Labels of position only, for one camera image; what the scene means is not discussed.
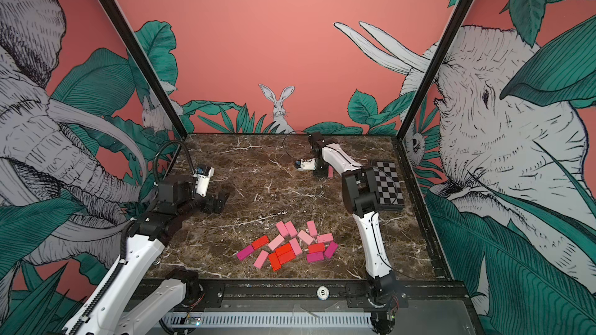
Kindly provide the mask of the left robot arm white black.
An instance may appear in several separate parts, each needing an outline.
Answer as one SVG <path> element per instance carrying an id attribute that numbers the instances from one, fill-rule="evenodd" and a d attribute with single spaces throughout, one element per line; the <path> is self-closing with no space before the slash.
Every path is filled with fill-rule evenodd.
<path id="1" fill-rule="evenodd" d="M 180 268 L 169 273 L 141 303 L 126 310 L 143 277 L 184 220 L 196 211 L 222 213 L 229 195 L 210 195 L 208 185 L 205 175 L 172 175 L 157 183 L 157 195 L 146 212 L 124 227 L 119 255 L 107 275 L 59 332 L 146 334 L 176 306 L 197 306 L 206 290 L 197 272 Z"/>

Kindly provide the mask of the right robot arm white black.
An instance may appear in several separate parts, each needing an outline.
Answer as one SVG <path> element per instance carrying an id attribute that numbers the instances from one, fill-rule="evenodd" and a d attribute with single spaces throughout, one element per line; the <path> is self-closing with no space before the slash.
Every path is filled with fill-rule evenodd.
<path id="1" fill-rule="evenodd" d="M 344 206 L 355 220 L 365 255 L 368 298 L 376 308 L 406 308 L 408 296 L 397 280 L 386 255 L 380 230 L 380 195 L 374 170 L 358 163 L 340 146 L 321 133 L 308 135 L 315 157 L 315 170 L 333 168 L 341 175 Z"/>

